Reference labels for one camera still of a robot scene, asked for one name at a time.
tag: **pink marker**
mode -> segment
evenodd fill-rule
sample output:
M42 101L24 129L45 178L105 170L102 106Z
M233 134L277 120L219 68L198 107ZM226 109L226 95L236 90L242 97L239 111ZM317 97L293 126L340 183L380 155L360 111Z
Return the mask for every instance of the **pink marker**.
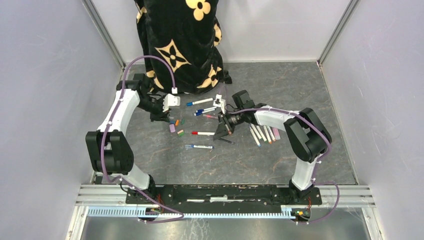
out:
M273 128L272 128L272 132L274 133L274 136L275 136L275 139L276 139L276 140L280 140L280 139L281 139L281 137L280 137L280 132L278 132L278 128L273 127Z
M217 116L213 116L213 115L209 115L209 114L204 114L203 116L207 117L208 119L218 119Z

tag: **small colored block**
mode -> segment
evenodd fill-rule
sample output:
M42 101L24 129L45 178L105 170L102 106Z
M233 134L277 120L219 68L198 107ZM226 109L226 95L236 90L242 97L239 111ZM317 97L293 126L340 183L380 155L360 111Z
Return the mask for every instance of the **small colored block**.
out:
M175 125L174 124L170 124L169 125L169 130L171 131L171 133L175 133Z

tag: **black metal base plate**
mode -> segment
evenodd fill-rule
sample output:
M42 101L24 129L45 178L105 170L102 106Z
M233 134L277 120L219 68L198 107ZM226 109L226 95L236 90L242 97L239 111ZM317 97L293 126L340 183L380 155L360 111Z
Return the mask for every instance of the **black metal base plate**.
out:
M312 188L302 199L292 199L288 187L277 185L159 185L164 205L184 213L281 213L281 205L321 205L320 190ZM129 189L125 203L151 204Z

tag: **marker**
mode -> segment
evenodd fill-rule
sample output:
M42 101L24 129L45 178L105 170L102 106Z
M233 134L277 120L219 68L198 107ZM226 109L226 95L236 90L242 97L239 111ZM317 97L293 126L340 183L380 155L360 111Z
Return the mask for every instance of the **marker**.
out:
M261 140L262 137L259 134L258 130L256 129L256 127L253 124L250 124L251 128L253 129L254 133L257 135L257 139Z
M215 135L215 132L207 132L207 131L192 131L191 134L193 135L207 135L207 136L213 136Z
M185 145L185 147L190 149L214 149L214 146L205 145Z
M274 132L275 139L276 139L276 140L280 140L280 139L281 139L281 137L280 137L280 132L278 131L278 128L273 127L273 128L272 128L272 131Z
M259 140L258 140L258 138L256 137L256 135L255 135L255 132L253 131L253 129L252 129L252 127L251 126L249 126L249 128L250 128L250 133L252 133L252 136L253 136L253 138L254 138L254 141L256 142L256 145L258 146L258 147L260 147L261 146L261 144L259 143Z
M205 114L203 116L207 117L208 119L218 119L217 116L212 116L212 115L209 115L209 114Z
M211 98L207 98L207 99L203 99L203 100L199 100L199 101L192 101L192 102L187 102L187 106L193 106L196 104L203 104L203 103L207 103L207 102L212 102L214 99Z
M268 143L272 144L273 141L271 141L270 134L268 133L267 126L263 126L263 130L265 131L265 135L266 135L266 139L268 140Z
M215 109L209 109L209 110L207 110L207 111L199 111L199 112L195 112L195 113L194 113L194 115L195 115L195 116L200 116L200 115L202 115L202 114L209 113L209 112L213 112L213 111L215 111Z
M223 141L223 142L226 142L226 143L229 143L229 144L234 144L234 142L227 140L227 139L224 139L224 138L218 138L217 140Z
M269 135L271 136L271 139L273 142L277 141L276 137L273 134L273 131L271 130L270 126L266 126L266 129L268 129Z
M256 125L257 131L260 132L260 135L262 136L263 141L266 143L267 139L265 138L264 133L261 130L261 127L259 127L259 125Z
M216 106L213 106L213 107L208 107L208 108L205 108L205 109L199 109L199 110L196 110L196 113L198 113L198 112L204 112L204 111L208 111L208 110L211 110L211 109L216 109L217 107Z

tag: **red marker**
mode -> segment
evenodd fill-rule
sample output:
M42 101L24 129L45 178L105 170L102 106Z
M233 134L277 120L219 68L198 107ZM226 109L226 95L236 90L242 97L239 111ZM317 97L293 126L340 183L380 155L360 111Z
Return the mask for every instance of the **red marker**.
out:
M206 132L206 131L192 131L191 134L193 134L193 135L207 135L207 136L215 135L214 132Z

